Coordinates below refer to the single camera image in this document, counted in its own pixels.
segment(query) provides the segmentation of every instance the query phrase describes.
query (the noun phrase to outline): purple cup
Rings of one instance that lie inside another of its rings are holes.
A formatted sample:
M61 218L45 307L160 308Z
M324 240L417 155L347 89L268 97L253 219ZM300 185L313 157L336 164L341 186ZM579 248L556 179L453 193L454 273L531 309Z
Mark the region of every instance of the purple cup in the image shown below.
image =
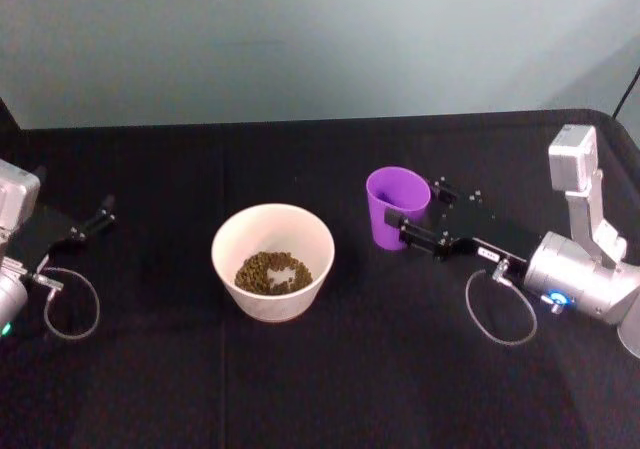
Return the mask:
M381 167L367 178L367 198L371 232L375 243L388 251L404 249L400 231L384 222L387 208L401 212L416 222L431 200L429 184L421 176L404 167Z

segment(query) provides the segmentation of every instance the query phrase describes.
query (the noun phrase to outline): black table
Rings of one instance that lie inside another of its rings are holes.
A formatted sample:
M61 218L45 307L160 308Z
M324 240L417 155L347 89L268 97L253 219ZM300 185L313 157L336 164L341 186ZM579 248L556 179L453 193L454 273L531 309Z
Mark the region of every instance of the black table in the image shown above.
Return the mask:
M34 293L0 340L0 447L639 447L640 362L614 328L536 304L536 338L498 346L464 305L476 260L371 241L364 181L388 164L569 235L547 159L565 123L597 126L605 215L640 263L639 153L593 111L21 134L4 156L47 166L41 202L83 218L113 192L119 223L53 261L97 286L94 336L43 335ZM210 259L220 224L263 202L311 210L336 243L314 304L280 325L246 317ZM485 303L526 325L504 294Z

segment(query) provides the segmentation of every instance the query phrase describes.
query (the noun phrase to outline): food pellet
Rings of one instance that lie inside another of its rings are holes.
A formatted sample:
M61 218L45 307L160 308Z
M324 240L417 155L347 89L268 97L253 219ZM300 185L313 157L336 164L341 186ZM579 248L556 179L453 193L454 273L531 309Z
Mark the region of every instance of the food pellet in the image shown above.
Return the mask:
M295 275L277 284L268 276L269 270L279 272L285 269L291 269ZM265 296L289 294L308 286L311 282L313 278L307 266L290 252L265 251L245 260L234 281L240 289Z

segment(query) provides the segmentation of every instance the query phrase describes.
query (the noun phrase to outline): cable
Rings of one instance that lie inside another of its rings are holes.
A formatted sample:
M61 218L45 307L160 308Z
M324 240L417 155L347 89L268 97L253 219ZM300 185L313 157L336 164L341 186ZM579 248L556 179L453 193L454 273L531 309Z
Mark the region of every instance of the cable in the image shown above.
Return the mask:
M96 291L96 288L93 287L93 284L91 284L91 282L89 282L89 280L86 277L84 277L82 274L79 274L70 269L65 269L63 267L45 267L42 271L43 272L51 271L51 272L57 272L57 273L63 273L63 274L70 274L72 276L79 278L89 287L89 290L91 291L93 298L96 301L96 320L93 322L93 325L83 333L64 334L63 332L60 332L55 327L53 327L53 324L51 324L51 321L49 320L49 308L51 307L51 302L55 299L55 295L58 292L57 290L52 289L52 291L49 293L49 297L47 297L47 302L44 305L44 323L47 325L49 330L53 334L58 336L60 339L65 339L67 341L79 341L81 339L89 337L91 333L93 333L93 331L96 330L96 327L98 327L98 322L100 321L100 298L98 297L98 292Z
M633 86L636 85L636 82L638 82L638 78L640 78L640 67L638 67L638 70L636 71L636 75L633 76L633 79L631 79L631 83L629 84L629 87L627 87L627 90L625 91L624 95L622 96L622 99L620 99L620 102L618 103L618 107L616 107L616 110L613 111L613 118L615 119L616 117L618 117L618 113L620 112L620 109L622 109L622 106L624 105L625 101L627 100L627 97L629 97L629 94L631 94L631 91L633 90Z
M487 336L489 339L491 339L493 342L497 344L502 344L503 346L519 346L521 344L529 342L531 339L533 339L533 336L535 336L536 332L538 331L538 318L536 317L536 313L533 310L533 306L531 305L531 303L527 300L526 297L524 297L522 292L520 292L520 290L518 290L518 288L508 279L504 279L503 284L505 284L509 289L511 289L513 292L515 292L518 295L518 297L522 300L522 302L524 302L525 306L529 310L529 313L531 313L531 321L532 321L531 332L529 332L529 334L527 334L523 339L520 339L518 341L505 341L504 339L499 339L493 334L491 334L480 323L480 321L476 317L475 313L473 312L473 309L471 308L471 301L469 300L469 288L471 287L471 282L473 282L473 280L476 277L484 273L486 273L486 271L484 269L481 269L471 274L471 277L469 277L469 280L467 281L467 285L464 289L464 297L467 302L467 310L469 311L469 315L471 316L471 319L473 319L473 322L475 322L476 326L480 328L480 330L484 333L485 336Z

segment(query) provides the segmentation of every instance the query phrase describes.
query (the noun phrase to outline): gray wall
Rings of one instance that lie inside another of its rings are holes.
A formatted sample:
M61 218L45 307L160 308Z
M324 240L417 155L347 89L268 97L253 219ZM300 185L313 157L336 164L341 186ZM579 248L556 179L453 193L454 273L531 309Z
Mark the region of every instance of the gray wall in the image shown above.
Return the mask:
M23 128L591 107L640 64L640 0L0 0ZM637 93L621 115L640 140Z

